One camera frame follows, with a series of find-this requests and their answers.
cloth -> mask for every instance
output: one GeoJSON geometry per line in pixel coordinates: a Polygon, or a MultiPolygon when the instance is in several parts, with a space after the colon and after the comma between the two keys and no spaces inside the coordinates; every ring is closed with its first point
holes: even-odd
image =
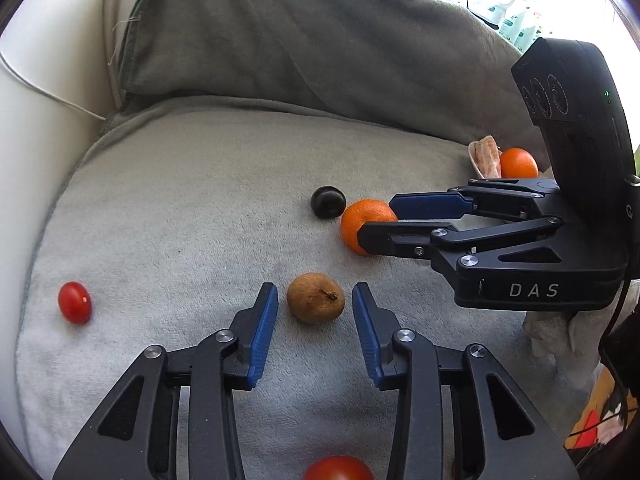
{"type": "MultiPolygon", "coordinates": [[[[214,96],[162,102],[122,122],[71,177],[37,252],[17,346],[17,381],[36,470],[49,480],[87,418],[150,344],[192,346],[251,306],[264,281],[280,309],[264,377],[236,395],[246,477],[299,480],[331,454],[360,457],[384,478],[396,393],[367,377],[351,289],[369,283],[379,306],[435,344],[482,342],[559,433],[587,401],[530,352],[524,313],[464,309],[425,262],[362,257],[339,221],[309,207],[319,186],[348,202],[444,190],[473,177],[466,146],[282,104],[261,110],[214,96]],[[272,107],[279,111],[268,111],[272,107]],[[347,307],[333,323],[293,319],[286,290],[299,274],[332,276],[347,307]],[[84,326],[60,315],[60,286],[82,283],[94,314],[84,326]]],[[[480,224],[486,220],[478,219],[480,224]]],[[[462,227],[470,227],[471,222],[462,227]]],[[[452,421],[444,395],[446,478],[452,421]]],[[[178,431],[185,479],[186,412],[178,431]]]]}
{"type": "Polygon", "coordinates": [[[127,101],[260,98],[469,144],[549,166],[511,76],[519,51],[448,0],[138,0],[120,86],[127,101]]]}
{"type": "MultiPolygon", "coordinates": [[[[616,326],[631,314],[640,295],[640,280],[633,280],[616,326]]],[[[558,369],[574,388],[583,388],[600,362],[598,343],[618,303],[602,310],[576,313],[527,312],[522,328],[531,337],[533,351],[539,357],[552,354],[558,369]]]]}
{"type": "MultiPolygon", "coordinates": [[[[608,444],[615,436],[623,431],[623,421],[620,416],[612,416],[620,413],[622,403],[620,392],[616,388],[616,382],[609,370],[600,366],[597,370],[597,380],[593,385],[589,402],[582,412],[580,420],[575,423],[564,446],[569,450],[590,449],[596,444],[608,444]]],[[[626,393],[626,406],[629,410],[627,423],[630,424],[636,416],[638,400],[626,393]]],[[[584,454],[572,454],[580,459],[584,454]]]]}

orange object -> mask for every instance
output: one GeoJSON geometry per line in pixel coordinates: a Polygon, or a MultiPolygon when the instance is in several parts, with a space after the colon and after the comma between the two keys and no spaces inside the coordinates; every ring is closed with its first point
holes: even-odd
{"type": "Polygon", "coordinates": [[[366,222],[397,222],[396,214],[386,202],[365,198],[351,204],[342,214],[340,234],[352,251],[362,256],[370,256],[358,244],[358,230],[366,222]]]}
{"type": "Polygon", "coordinates": [[[521,148],[509,148],[500,156],[502,178],[537,178],[536,159],[521,148]]]}
{"type": "Polygon", "coordinates": [[[587,422],[584,425],[585,429],[591,429],[585,431],[584,433],[581,433],[578,436],[578,440],[576,441],[574,448],[577,449],[579,447],[591,447],[596,444],[596,441],[598,440],[599,421],[600,417],[598,416],[598,414],[594,410],[591,410],[589,412],[589,416],[587,417],[587,422]]]}
{"type": "Polygon", "coordinates": [[[367,465],[353,456],[328,456],[312,464],[304,480],[373,480],[367,465]]]}

dark round fruit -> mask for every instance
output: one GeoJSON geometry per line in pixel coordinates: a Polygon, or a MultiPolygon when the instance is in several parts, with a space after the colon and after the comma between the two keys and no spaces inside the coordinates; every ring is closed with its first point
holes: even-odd
{"type": "Polygon", "coordinates": [[[322,186],[311,195],[311,209],[318,218],[338,218],[347,207],[344,194],[334,186],[322,186]]]}

cherry tomato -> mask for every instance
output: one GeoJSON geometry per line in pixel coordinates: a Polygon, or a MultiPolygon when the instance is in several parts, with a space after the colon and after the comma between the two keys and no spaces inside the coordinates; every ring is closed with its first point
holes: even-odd
{"type": "Polygon", "coordinates": [[[304,480],[373,480],[366,464],[353,456],[328,456],[306,470],[304,480]]]}
{"type": "Polygon", "coordinates": [[[71,323],[84,324],[91,317],[91,297],[78,282],[68,282],[60,287],[58,306],[71,323]]]}

blue finger pad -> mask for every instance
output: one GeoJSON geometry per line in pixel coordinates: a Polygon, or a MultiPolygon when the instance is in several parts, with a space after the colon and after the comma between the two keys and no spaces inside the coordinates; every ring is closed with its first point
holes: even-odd
{"type": "Polygon", "coordinates": [[[473,201],[459,193],[399,194],[389,207],[399,220],[444,220],[473,213],[473,201]]]}
{"type": "Polygon", "coordinates": [[[353,317],[356,321],[358,338],[360,338],[360,347],[362,348],[362,356],[364,357],[364,362],[367,367],[367,373],[373,380],[373,384],[379,388],[384,378],[380,364],[380,343],[375,330],[373,330],[369,312],[367,311],[364,298],[357,285],[353,288],[352,298],[353,317]]]}
{"type": "Polygon", "coordinates": [[[264,364],[267,361],[271,335],[276,323],[278,313],[278,289],[271,285],[271,290],[265,301],[258,327],[255,330],[254,340],[251,342],[251,358],[249,360],[249,372],[246,380],[252,388],[257,384],[264,372],[264,364]]]}

